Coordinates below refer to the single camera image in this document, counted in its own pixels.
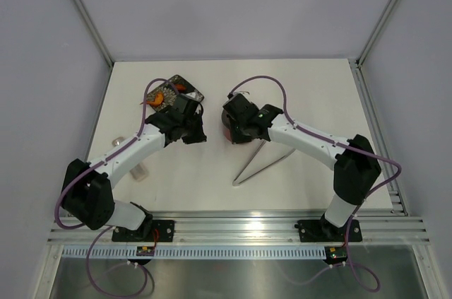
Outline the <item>toy red sausage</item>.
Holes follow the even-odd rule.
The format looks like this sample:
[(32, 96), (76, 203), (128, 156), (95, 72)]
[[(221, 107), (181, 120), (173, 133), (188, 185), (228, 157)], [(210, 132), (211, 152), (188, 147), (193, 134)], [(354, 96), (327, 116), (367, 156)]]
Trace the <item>toy red sausage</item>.
[(186, 92), (186, 90), (187, 90), (187, 87), (186, 87), (186, 85), (184, 85), (184, 84), (182, 84), (182, 83), (175, 83), (175, 88), (177, 89), (177, 91), (179, 92), (179, 93), (184, 93), (184, 92)]

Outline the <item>metal food tongs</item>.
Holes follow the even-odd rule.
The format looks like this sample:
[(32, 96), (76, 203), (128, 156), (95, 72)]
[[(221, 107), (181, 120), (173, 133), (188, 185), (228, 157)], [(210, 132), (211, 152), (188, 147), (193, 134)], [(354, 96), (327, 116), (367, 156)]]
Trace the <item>metal food tongs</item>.
[(240, 167), (232, 180), (232, 186), (238, 187), (261, 173), (281, 163), (295, 152), (294, 148), (280, 144), (262, 141)]

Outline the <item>red steel lunch box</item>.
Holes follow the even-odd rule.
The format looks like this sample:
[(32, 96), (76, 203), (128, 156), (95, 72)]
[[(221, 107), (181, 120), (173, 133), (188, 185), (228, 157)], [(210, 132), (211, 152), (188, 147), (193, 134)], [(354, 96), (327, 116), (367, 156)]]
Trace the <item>red steel lunch box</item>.
[(225, 110), (222, 110), (221, 113), (221, 122), (222, 122), (222, 132), (223, 136), (230, 142), (232, 141), (232, 135), (231, 135), (231, 124), (230, 124), (230, 118), (228, 117), (228, 113)]

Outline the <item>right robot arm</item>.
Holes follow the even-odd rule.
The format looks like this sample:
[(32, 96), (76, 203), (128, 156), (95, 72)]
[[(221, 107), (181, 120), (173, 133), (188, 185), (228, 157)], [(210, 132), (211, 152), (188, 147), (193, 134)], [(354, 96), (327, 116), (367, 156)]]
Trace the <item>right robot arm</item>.
[(338, 239), (346, 223), (381, 174), (381, 166), (369, 140), (361, 135), (352, 139), (327, 134), (289, 120), (273, 105), (259, 108), (242, 94), (229, 95), (222, 106), (222, 118), (233, 143), (260, 139), (280, 143), (300, 151), (333, 171), (333, 199), (322, 215), (321, 233)]

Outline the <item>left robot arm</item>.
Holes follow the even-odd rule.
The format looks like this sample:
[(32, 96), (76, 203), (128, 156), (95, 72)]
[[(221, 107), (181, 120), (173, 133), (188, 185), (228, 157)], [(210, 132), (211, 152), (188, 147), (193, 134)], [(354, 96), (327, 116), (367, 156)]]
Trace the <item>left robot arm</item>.
[(143, 114), (138, 131), (103, 156), (83, 162), (73, 160), (67, 167), (64, 185), (54, 217), (60, 228), (68, 229), (59, 217), (64, 209), (91, 230), (116, 226), (128, 230), (137, 241), (147, 240), (153, 231), (153, 215), (135, 203), (117, 201), (117, 183), (148, 156), (171, 143), (203, 143), (203, 106), (200, 101), (178, 95), (173, 105), (151, 115)]

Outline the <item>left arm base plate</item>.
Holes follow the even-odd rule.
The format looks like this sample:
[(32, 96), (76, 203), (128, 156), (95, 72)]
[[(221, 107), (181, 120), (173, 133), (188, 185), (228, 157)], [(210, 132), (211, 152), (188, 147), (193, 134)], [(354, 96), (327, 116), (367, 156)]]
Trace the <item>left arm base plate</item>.
[(112, 233), (113, 242), (173, 242), (175, 221), (153, 220), (149, 230), (128, 230), (115, 228)]

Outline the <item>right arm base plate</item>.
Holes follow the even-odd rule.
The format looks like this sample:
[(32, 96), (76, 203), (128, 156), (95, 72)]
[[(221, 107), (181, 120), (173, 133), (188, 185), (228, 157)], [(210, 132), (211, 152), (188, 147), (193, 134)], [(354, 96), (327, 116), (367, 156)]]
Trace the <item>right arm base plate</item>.
[(352, 220), (348, 230), (347, 224), (337, 228), (328, 221), (321, 219), (299, 220), (294, 224), (298, 231), (300, 242), (344, 242), (348, 234), (348, 242), (361, 242), (362, 232), (359, 221)]

